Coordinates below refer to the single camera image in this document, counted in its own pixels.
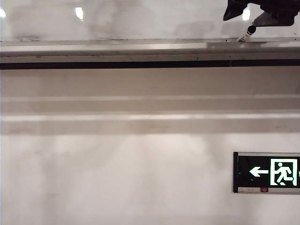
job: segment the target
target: black stripe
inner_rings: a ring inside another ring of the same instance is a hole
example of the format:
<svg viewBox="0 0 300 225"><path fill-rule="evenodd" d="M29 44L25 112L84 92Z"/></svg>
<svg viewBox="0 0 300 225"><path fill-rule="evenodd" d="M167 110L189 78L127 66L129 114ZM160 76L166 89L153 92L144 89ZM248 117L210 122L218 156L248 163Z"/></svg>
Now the black stripe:
<svg viewBox="0 0 300 225"><path fill-rule="evenodd" d="M238 193L238 159L239 159L239 153L234 152L233 153L233 192Z"/></svg>
<svg viewBox="0 0 300 225"><path fill-rule="evenodd" d="M296 60L203 60L155 62L41 62L0 63L0 69L122 69L122 68L206 68L206 67L263 67L300 66Z"/></svg>

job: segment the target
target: white arrow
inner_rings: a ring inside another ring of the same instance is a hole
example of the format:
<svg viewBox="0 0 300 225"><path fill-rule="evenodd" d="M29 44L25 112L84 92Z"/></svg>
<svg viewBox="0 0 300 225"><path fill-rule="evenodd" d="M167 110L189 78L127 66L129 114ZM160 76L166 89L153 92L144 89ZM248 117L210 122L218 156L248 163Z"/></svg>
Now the white arrow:
<svg viewBox="0 0 300 225"><path fill-rule="evenodd" d="M253 176L255 177L260 177L260 173L269 173L269 170L259 170L260 166L254 167L252 170L250 170L250 173L252 173Z"/></svg>

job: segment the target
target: green exit sign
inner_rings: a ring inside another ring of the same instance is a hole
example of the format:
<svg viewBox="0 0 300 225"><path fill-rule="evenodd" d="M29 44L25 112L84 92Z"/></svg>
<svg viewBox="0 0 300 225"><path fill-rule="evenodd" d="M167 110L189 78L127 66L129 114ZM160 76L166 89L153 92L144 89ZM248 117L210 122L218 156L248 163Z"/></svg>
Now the green exit sign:
<svg viewBox="0 0 300 225"><path fill-rule="evenodd" d="M300 194L300 153L235 152L233 191Z"/></svg>

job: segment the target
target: white ceiling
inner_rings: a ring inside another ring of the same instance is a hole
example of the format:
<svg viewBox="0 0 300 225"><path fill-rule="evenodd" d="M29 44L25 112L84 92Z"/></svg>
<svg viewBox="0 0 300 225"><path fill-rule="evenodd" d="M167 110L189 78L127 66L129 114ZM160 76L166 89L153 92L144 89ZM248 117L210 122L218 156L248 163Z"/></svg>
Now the white ceiling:
<svg viewBox="0 0 300 225"><path fill-rule="evenodd" d="M223 22L226 6L227 0L1 0L1 40L237 38L262 13L251 4L249 21ZM255 37L300 37L300 15L291 27L259 28Z"/></svg>

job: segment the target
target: white wall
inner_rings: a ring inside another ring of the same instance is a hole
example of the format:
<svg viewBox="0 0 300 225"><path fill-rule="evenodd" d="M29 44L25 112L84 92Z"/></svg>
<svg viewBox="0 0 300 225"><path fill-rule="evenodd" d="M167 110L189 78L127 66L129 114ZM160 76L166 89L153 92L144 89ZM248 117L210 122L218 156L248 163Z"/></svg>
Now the white wall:
<svg viewBox="0 0 300 225"><path fill-rule="evenodd" d="M1 72L3 225L298 225L233 152L300 152L300 67Z"/></svg>
<svg viewBox="0 0 300 225"><path fill-rule="evenodd" d="M227 0L1 0L1 7L1 41L239 38L263 12L249 4L249 21L224 22ZM300 16L293 26L258 28L253 37L299 38Z"/></svg>

